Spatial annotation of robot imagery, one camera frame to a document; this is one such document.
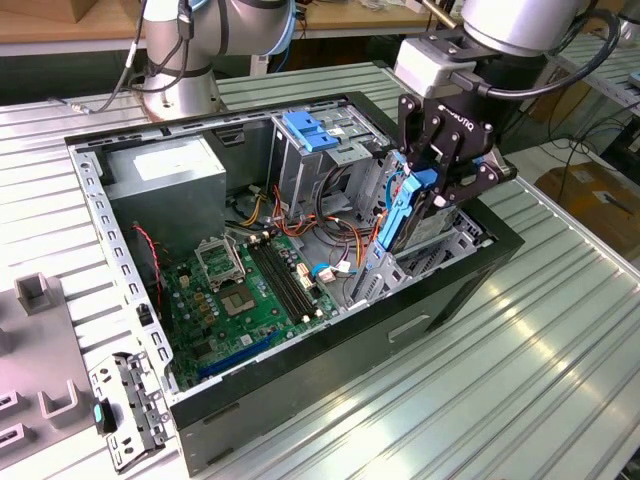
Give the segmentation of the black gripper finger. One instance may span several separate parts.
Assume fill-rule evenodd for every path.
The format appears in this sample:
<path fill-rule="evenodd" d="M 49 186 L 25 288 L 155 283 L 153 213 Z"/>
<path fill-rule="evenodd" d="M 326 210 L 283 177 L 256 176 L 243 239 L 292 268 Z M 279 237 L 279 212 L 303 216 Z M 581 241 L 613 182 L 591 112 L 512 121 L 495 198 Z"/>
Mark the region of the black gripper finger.
<path fill-rule="evenodd" d="M 509 162 L 481 160 L 463 167 L 455 167 L 445 176 L 441 187 L 433 187 L 432 204 L 435 207 L 449 207 L 476 198 L 494 187 L 513 180 L 517 169 Z"/>
<path fill-rule="evenodd" d="M 411 171 L 440 169 L 440 154 L 433 148 L 432 143 L 443 125 L 444 105 L 440 101 L 421 101 L 417 96 L 408 93 L 399 97 L 399 149 Z"/>

